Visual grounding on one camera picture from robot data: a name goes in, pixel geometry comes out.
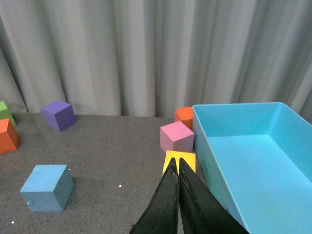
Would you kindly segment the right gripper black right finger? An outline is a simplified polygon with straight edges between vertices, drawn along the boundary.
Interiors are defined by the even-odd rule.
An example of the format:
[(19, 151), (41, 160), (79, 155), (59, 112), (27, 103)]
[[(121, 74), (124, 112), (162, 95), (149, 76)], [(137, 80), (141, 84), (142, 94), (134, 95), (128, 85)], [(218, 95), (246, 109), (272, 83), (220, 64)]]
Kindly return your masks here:
[(247, 234), (184, 159), (179, 160), (179, 205), (186, 234)]

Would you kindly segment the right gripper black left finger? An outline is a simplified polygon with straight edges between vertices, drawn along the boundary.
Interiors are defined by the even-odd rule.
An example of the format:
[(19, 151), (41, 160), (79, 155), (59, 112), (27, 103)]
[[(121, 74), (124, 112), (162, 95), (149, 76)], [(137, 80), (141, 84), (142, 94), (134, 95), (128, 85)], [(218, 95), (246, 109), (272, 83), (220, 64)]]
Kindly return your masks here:
[(179, 176), (171, 158), (154, 195), (130, 230), (131, 234), (176, 234), (179, 209)]

